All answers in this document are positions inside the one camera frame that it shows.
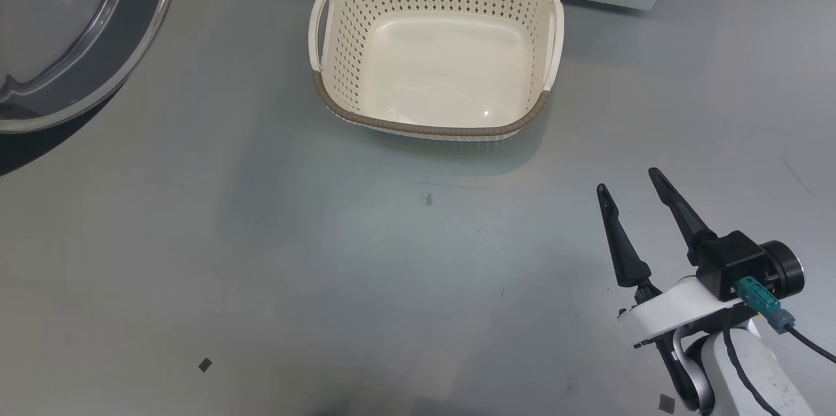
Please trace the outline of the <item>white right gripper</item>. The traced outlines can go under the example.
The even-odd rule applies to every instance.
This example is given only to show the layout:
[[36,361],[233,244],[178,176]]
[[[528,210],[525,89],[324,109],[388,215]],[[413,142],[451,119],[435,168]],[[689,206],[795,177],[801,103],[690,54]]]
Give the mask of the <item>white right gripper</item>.
[[[716,233],[659,168],[650,168],[648,173],[660,201],[671,210],[686,242],[688,261],[693,266],[699,266],[699,245],[717,238]],[[596,194],[617,285],[623,288],[650,287],[650,267],[639,258],[621,225],[619,209],[608,187],[598,184]],[[639,344],[742,302],[740,298],[720,301],[698,279],[684,278],[660,296],[620,315],[617,318],[619,338],[625,345]]]

